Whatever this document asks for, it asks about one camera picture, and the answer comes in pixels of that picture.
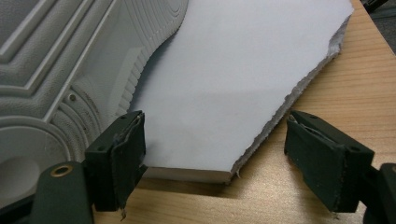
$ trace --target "metal screw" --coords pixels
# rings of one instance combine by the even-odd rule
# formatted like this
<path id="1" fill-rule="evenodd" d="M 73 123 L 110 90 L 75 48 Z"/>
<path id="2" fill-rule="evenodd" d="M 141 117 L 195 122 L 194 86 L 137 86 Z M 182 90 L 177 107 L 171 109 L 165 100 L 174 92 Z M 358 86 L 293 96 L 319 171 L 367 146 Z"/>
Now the metal screw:
<path id="1" fill-rule="evenodd" d="M 69 100 L 76 101 L 76 95 L 75 94 L 70 94 L 69 95 Z"/>

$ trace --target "shoe sole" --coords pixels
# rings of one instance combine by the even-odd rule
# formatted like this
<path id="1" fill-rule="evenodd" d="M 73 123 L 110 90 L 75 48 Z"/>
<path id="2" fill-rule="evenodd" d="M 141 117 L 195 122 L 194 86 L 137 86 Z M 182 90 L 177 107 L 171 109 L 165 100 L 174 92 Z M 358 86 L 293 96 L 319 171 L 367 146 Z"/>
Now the shoe sole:
<path id="1" fill-rule="evenodd" d="M 83 160 L 126 113 L 147 60 L 180 26 L 187 4 L 52 0 L 2 12 L 9 22 L 0 33 L 0 176 L 9 178 L 0 179 L 0 208 L 34 193 L 52 164 Z"/>

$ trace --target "white foam sheet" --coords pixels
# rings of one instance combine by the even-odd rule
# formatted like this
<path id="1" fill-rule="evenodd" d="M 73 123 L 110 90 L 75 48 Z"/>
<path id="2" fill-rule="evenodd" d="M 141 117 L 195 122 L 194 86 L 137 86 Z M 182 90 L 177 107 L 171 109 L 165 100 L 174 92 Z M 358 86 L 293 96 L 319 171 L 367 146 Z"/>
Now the white foam sheet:
<path id="1" fill-rule="evenodd" d="M 352 11 L 348 0 L 190 0 L 134 99 L 144 163 L 230 172 Z"/>

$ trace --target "black clamp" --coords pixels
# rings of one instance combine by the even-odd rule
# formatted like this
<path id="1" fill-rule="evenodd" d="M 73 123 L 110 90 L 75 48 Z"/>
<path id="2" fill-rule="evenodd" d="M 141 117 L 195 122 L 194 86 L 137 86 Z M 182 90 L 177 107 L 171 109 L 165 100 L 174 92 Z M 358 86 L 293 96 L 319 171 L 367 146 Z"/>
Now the black clamp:
<path id="1" fill-rule="evenodd" d="M 396 163 L 371 166 L 374 152 L 314 115 L 291 111 L 285 154 L 332 212 L 367 210 L 363 223 L 396 223 Z"/>
<path id="2" fill-rule="evenodd" d="M 44 171 L 35 196 L 0 211 L 0 223 L 93 223 L 97 211 L 121 209 L 147 167 L 145 115 L 132 112 L 116 119 L 85 151 L 85 161 L 62 162 Z"/>

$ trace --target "wooden table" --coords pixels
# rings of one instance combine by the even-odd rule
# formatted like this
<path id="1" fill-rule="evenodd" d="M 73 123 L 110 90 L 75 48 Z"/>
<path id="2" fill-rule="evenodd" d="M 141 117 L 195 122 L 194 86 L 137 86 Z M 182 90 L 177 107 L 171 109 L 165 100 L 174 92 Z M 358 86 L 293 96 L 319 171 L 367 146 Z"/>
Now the wooden table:
<path id="1" fill-rule="evenodd" d="M 359 0 L 341 55 L 293 108 L 330 122 L 375 151 L 373 166 L 396 162 L 396 60 Z M 329 212 L 283 154 L 285 119 L 229 186 L 143 179 L 122 223 L 361 223 L 365 211 Z M 94 213 L 120 223 L 120 212 Z"/>

